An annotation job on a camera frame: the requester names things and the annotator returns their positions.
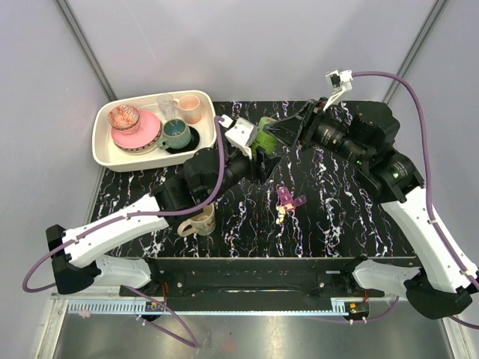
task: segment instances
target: black saucer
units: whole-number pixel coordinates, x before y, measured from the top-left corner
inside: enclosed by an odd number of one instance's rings
[[[189,144],[187,144],[183,148],[167,148],[165,151],[168,153],[171,153],[172,155],[176,155],[177,153],[183,153],[183,152],[189,152],[193,151],[198,147],[200,144],[200,134],[198,131],[194,128],[189,126],[189,131],[192,133],[192,139],[189,140]]]

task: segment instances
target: pink plate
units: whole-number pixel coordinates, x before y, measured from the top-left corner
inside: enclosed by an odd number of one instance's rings
[[[124,133],[112,128],[113,142],[127,152],[146,150],[158,141],[162,134],[162,125],[158,117],[146,110],[138,110],[140,113],[140,127],[130,133]]]

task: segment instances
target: teal mug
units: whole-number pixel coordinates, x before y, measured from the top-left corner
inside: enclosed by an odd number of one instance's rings
[[[158,148],[178,150],[186,147],[192,139],[192,134],[185,121],[175,118],[163,126],[163,136],[158,140]]]

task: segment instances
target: gray wall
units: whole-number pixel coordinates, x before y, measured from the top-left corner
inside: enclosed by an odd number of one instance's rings
[[[450,1],[407,79],[426,116],[434,204],[479,265],[478,13],[475,0]],[[402,127],[398,147],[424,169],[418,116],[405,90],[393,98],[391,107]],[[479,324],[479,294],[473,298],[464,318]],[[479,332],[470,334],[479,352]]]
[[[317,98],[338,67],[396,72],[434,0],[69,3],[120,98],[198,89],[219,101]]]
[[[85,220],[99,170],[91,130],[106,98],[53,1],[0,1],[0,33],[0,356],[23,359],[49,294],[25,294],[22,279],[47,252],[47,227]],[[51,272],[47,263],[31,285]]]

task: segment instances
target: black marble table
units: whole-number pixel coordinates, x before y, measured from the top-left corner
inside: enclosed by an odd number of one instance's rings
[[[217,114],[281,119],[304,102],[216,102]],[[338,119],[351,119],[352,108]],[[397,225],[353,177],[346,161],[319,148],[300,153],[280,144],[284,158],[265,185],[243,180],[216,201],[216,229],[211,236],[186,238],[171,228],[143,235],[115,248],[115,257],[412,257],[414,252]],[[115,173],[106,170],[91,220],[96,221],[139,199],[173,176],[180,166]],[[286,186],[307,203],[277,224],[276,189]]]

